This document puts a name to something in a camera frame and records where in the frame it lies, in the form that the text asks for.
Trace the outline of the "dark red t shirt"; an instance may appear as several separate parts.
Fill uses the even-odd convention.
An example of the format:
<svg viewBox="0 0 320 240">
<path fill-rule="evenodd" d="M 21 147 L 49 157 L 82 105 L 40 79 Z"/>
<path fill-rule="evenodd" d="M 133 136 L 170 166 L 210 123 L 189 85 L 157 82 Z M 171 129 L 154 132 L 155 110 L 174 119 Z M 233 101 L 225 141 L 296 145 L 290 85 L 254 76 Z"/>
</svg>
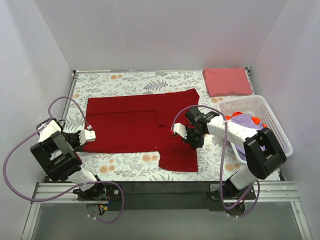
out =
<svg viewBox="0 0 320 240">
<path fill-rule="evenodd" d="M 96 139 L 83 147 L 86 153 L 122 154 L 159 152 L 159 167 L 175 172 L 197 172 L 197 151 L 173 137 L 173 122 L 188 124 L 185 107 L 198 104 L 194 89 L 160 94 L 93 97 L 86 120 Z"/>
</svg>

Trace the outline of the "white plastic laundry basket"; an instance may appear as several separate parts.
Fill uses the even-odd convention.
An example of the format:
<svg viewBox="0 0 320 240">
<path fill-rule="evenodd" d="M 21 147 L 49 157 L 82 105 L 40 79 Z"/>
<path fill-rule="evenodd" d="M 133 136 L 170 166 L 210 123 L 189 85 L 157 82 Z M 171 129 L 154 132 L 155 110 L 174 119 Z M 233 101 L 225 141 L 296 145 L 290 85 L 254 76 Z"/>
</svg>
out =
<svg viewBox="0 0 320 240">
<path fill-rule="evenodd" d="M 293 154 L 294 150 L 287 135 L 262 96 L 247 95 L 225 99 L 220 101 L 217 107 L 225 116 L 231 116 L 234 112 L 242 112 L 260 118 L 267 128 L 273 131 L 285 155 L 289 157 Z"/>
</svg>

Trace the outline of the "aluminium frame rail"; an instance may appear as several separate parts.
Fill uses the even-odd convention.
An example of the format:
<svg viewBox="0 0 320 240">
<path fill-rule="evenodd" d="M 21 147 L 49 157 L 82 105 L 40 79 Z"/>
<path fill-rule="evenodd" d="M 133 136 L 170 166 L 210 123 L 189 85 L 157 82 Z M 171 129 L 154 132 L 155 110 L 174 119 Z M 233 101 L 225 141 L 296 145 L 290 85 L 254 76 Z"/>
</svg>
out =
<svg viewBox="0 0 320 240">
<path fill-rule="evenodd" d="M 310 240 L 300 197 L 290 181 L 262 181 L 248 195 L 245 217 L 224 213 L 208 192 L 216 182 L 122 182 L 124 201 L 98 221 L 95 201 L 68 193 L 33 203 L 24 240 Z"/>
</svg>

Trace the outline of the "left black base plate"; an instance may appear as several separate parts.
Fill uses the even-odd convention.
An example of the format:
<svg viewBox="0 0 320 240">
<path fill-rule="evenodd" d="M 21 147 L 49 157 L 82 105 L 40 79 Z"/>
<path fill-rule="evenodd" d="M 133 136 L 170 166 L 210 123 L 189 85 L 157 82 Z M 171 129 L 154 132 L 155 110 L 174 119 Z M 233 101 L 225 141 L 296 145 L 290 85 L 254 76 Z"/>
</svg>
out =
<svg viewBox="0 0 320 240">
<path fill-rule="evenodd" d="M 73 194 L 77 195 L 78 200 L 88 201 L 119 201 L 122 199 L 120 190 L 117 186 L 107 183 L 96 183 L 86 191 L 80 188 L 74 189 Z"/>
</svg>

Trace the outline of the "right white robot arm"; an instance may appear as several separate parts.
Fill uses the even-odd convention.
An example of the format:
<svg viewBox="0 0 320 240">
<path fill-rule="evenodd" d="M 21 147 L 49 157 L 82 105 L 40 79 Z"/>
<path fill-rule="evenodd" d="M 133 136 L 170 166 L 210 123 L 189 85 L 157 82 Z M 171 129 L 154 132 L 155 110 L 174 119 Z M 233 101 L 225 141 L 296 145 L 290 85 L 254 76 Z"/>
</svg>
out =
<svg viewBox="0 0 320 240">
<path fill-rule="evenodd" d="M 228 120 L 221 112 L 201 112 L 197 106 L 188 108 L 185 117 L 189 124 L 175 123 L 174 135 L 194 149 L 202 148 L 205 135 L 223 138 L 225 141 L 242 147 L 246 166 L 242 167 L 225 182 L 215 194 L 237 199 L 257 180 L 264 180 L 287 160 L 287 156 L 273 131 L 267 127 L 249 128 Z"/>
</svg>

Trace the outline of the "lavender t shirt in basket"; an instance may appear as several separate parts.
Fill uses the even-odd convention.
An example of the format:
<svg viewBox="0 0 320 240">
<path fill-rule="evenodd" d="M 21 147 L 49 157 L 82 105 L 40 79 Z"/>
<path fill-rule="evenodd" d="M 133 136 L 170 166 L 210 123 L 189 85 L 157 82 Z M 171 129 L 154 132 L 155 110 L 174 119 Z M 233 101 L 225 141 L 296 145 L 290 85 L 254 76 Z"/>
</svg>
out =
<svg viewBox="0 0 320 240">
<path fill-rule="evenodd" d="M 254 117 L 250 113 L 242 113 L 238 111 L 238 112 L 234 112 L 232 116 L 226 116 L 226 118 L 238 125 L 251 128 L 251 129 L 262 130 L 263 128 L 267 127 L 267 125 L 264 124 L 260 118 Z M 239 158 L 241 159 L 241 162 L 243 164 L 247 163 L 244 148 L 241 146 L 235 145 L 235 149 L 239 155 Z"/>
</svg>

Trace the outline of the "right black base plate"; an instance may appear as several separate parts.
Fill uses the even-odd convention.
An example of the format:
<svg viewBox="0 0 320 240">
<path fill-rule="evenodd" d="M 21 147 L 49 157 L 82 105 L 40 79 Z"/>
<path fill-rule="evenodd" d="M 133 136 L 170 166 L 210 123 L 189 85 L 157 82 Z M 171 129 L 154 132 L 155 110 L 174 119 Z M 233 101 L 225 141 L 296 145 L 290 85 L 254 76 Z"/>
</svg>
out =
<svg viewBox="0 0 320 240">
<path fill-rule="evenodd" d="M 228 186 L 222 185 L 222 195 L 224 200 L 238 200 L 246 191 L 247 187 L 241 190 L 233 190 Z M 220 186 L 219 184 L 210 184 L 209 185 L 209 191 L 206 192 L 206 195 L 211 200 L 220 200 Z M 250 188 L 250 190 L 245 195 L 246 200 L 255 200 L 256 199 L 256 193 L 253 187 Z"/>
</svg>

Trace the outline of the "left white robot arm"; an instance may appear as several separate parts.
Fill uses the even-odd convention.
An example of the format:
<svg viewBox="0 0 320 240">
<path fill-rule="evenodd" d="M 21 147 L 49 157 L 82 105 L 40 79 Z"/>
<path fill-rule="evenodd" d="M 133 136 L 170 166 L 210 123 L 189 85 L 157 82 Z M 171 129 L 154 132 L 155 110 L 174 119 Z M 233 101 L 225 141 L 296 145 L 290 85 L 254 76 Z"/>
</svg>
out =
<svg viewBox="0 0 320 240">
<path fill-rule="evenodd" d="M 36 129 L 39 140 L 30 151 L 48 177 L 54 182 L 82 184 L 81 192 L 89 192 L 95 200 L 103 199 L 106 187 L 97 182 L 98 176 L 83 167 L 77 154 L 87 143 L 96 140 L 95 131 L 90 127 L 68 133 L 55 118 L 38 124 Z"/>
</svg>

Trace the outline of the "orange garment in basket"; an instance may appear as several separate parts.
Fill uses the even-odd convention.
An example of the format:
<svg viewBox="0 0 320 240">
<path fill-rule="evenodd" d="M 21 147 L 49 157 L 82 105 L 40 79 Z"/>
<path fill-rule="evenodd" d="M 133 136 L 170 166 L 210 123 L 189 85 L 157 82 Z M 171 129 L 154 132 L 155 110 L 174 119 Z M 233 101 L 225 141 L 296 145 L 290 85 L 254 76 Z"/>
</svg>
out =
<svg viewBox="0 0 320 240">
<path fill-rule="evenodd" d="M 236 111 L 232 115 L 226 115 L 225 117 L 228 121 L 251 129 L 261 130 L 267 127 L 260 118 L 252 116 L 250 113 Z"/>
</svg>

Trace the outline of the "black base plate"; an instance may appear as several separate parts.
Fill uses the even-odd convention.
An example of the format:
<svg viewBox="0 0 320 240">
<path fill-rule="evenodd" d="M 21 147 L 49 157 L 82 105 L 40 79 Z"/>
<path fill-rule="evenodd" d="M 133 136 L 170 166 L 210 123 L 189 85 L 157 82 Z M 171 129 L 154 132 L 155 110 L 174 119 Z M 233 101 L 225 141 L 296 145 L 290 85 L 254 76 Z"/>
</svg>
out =
<svg viewBox="0 0 320 240">
<path fill-rule="evenodd" d="M 78 200 L 88 201 L 119 201 L 122 199 L 120 190 L 117 186 L 107 183 L 96 183 L 86 191 L 80 188 L 74 189 L 73 194 L 77 195 Z"/>
<path fill-rule="evenodd" d="M 224 200 L 238 200 L 246 191 L 247 187 L 241 190 L 233 190 L 228 186 L 222 185 L 222 195 Z M 220 200 L 220 186 L 219 184 L 210 184 L 209 185 L 209 191 L 206 192 L 206 195 L 211 200 Z M 256 193 L 253 187 L 250 188 L 250 190 L 245 195 L 246 200 L 255 200 L 256 199 Z"/>
</svg>

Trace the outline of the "folded pink t shirt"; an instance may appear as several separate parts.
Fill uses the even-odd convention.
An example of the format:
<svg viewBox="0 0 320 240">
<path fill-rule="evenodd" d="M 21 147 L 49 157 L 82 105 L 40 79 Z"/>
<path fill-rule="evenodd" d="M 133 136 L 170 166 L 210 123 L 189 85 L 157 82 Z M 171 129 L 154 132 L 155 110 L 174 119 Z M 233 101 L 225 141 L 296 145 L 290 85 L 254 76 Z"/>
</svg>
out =
<svg viewBox="0 0 320 240">
<path fill-rule="evenodd" d="M 205 68 L 203 77 L 210 97 L 251 95 L 253 90 L 244 68 Z"/>
</svg>

